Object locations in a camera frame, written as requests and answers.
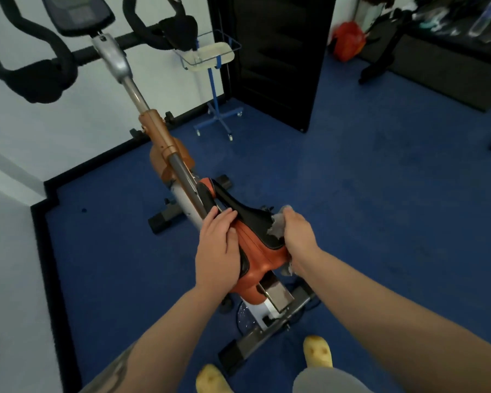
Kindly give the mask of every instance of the gray pants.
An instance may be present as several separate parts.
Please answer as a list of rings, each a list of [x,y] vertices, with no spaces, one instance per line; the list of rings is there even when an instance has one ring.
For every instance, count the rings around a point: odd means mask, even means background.
[[[371,390],[337,368],[311,367],[296,377],[293,393],[371,393]]]

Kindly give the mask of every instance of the yellow slipper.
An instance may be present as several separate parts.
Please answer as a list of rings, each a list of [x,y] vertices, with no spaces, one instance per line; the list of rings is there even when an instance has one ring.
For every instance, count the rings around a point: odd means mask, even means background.
[[[304,339],[304,356],[308,367],[333,368],[331,350],[322,337],[310,335]]]
[[[197,393],[233,393],[229,383],[213,364],[206,364],[196,377]]]

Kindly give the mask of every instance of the door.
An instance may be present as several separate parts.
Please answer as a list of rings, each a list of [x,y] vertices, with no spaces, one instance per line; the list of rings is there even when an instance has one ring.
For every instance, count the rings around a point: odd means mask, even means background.
[[[208,1],[213,27],[242,44],[226,92],[307,132],[335,0]]]

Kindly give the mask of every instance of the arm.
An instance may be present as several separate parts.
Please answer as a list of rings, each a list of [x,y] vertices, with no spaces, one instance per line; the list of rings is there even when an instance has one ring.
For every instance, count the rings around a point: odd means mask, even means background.
[[[320,250],[284,210],[293,267],[349,332],[411,392],[491,392],[491,345]]]
[[[175,391],[212,314],[238,280],[236,211],[204,219],[196,254],[196,285],[81,393]]]

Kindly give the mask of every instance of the red bag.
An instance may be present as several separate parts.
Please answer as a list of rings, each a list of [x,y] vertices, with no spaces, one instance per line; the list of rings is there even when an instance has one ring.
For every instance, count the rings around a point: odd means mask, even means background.
[[[366,35],[356,22],[344,22],[333,33],[337,40],[333,55],[341,62],[347,62],[362,51],[366,45]]]

